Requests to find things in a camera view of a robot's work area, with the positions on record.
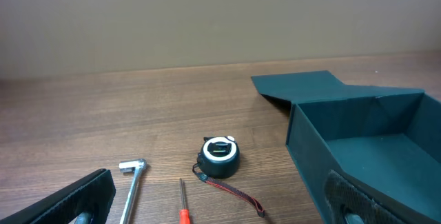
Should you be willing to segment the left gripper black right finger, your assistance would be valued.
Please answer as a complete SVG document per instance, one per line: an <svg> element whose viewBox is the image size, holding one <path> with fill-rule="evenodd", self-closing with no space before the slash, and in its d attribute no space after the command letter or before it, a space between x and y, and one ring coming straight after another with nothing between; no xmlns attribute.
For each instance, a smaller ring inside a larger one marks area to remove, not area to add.
<svg viewBox="0 0 441 224"><path fill-rule="evenodd" d="M327 175L324 192L332 223L404 224L333 170Z"/></svg>

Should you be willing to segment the dark green box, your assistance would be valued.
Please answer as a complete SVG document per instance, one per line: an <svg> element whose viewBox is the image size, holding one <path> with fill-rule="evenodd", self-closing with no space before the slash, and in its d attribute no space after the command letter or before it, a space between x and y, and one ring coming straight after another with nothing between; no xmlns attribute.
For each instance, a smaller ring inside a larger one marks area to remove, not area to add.
<svg viewBox="0 0 441 224"><path fill-rule="evenodd" d="M252 81L290 106L286 146L325 223L330 170L404 223L440 222L437 99L417 88L347 85L328 71Z"/></svg>

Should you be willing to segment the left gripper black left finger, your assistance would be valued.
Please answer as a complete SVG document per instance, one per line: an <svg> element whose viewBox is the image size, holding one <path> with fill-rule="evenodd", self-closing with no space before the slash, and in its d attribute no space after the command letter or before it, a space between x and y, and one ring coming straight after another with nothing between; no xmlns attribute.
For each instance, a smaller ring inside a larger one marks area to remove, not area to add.
<svg viewBox="0 0 441 224"><path fill-rule="evenodd" d="M116 194L111 171L98 169L2 223L105 223Z"/></svg>

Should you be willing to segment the red and black screwdriver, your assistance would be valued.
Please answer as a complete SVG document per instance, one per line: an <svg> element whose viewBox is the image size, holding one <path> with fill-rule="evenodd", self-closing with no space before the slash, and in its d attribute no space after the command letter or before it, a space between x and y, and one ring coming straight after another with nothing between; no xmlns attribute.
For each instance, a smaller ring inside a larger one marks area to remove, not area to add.
<svg viewBox="0 0 441 224"><path fill-rule="evenodd" d="M189 210L187 208L185 198L185 188L183 179L179 179L180 196L181 196L181 210L179 212L179 224L191 224Z"/></svg>

